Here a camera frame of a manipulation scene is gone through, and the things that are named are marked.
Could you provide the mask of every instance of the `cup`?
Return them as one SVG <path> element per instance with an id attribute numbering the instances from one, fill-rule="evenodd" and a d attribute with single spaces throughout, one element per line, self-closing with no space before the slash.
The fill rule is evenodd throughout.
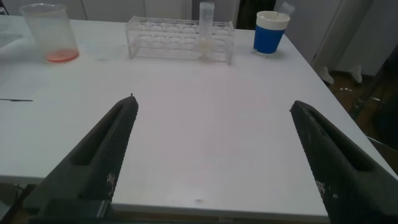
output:
<path id="1" fill-rule="evenodd" d="M 257 13 L 254 50 L 260 55 L 273 54 L 278 48 L 290 17 L 284 13 L 261 11 Z"/>
<path id="2" fill-rule="evenodd" d="M 20 11 L 47 61 L 69 62 L 79 57 L 65 5 L 29 4 Z"/>

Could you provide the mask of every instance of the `white cabinet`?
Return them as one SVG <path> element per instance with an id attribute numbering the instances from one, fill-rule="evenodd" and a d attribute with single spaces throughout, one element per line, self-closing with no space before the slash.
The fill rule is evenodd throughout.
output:
<path id="1" fill-rule="evenodd" d="M 274 10 L 278 11 L 284 1 L 295 6 L 285 34 L 311 63 L 342 0 L 277 0 Z"/>
<path id="2" fill-rule="evenodd" d="M 375 75 L 398 44 L 398 1 L 373 1 L 337 64 L 349 71 L 362 65 L 365 75 Z"/>
<path id="3" fill-rule="evenodd" d="M 47 3 L 66 5 L 70 19 L 86 19 L 81 0 L 2 0 L 2 2 L 10 15 L 20 15 L 19 8 L 27 4 Z"/>

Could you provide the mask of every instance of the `test tube rack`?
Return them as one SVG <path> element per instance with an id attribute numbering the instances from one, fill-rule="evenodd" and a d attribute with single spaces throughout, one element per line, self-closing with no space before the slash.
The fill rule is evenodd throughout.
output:
<path id="1" fill-rule="evenodd" d="M 214 22 L 210 48 L 201 52 L 199 21 L 134 16 L 126 24 L 129 57 L 173 58 L 226 62 L 231 65 L 234 27 L 232 22 Z"/>

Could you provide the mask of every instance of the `white table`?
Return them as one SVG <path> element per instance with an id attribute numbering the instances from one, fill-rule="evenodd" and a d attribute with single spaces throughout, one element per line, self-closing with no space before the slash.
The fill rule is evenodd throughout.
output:
<path id="1" fill-rule="evenodd" d="M 45 63 L 31 39 L 0 50 L 0 98 L 34 100 L 0 101 L 1 182 L 40 182 L 130 93 L 139 111 L 113 197 L 120 210 L 325 221 L 295 100 L 397 178 L 285 36 L 264 58 L 250 53 L 254 31 L 237 30 L 229 66 L 129 60 L 124 24 L 72 27 L 81 55 L 70 63 Z"/>

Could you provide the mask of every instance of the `test tube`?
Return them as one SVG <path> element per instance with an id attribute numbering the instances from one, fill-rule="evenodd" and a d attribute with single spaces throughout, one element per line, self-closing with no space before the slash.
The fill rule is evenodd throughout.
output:
<path id="1" fill-rule="evenodd" d="M 211 49 L 211 29 L 213 27 L 214 3 L 201 2 L 199 16 L 199 48 L 202 56 Z"/>
<path id="2" fill-rule="evenodd" d="M 278 13 L 275 15 L 275 20 L 278 20 L 279 17 L 278 15 L 280 14 L 286 14 L 289 17 L 293 14 L 293 12 L 295 11 L 295 7 L 287 2 L 284 2 L 281 7 L 278 10 Z"/>

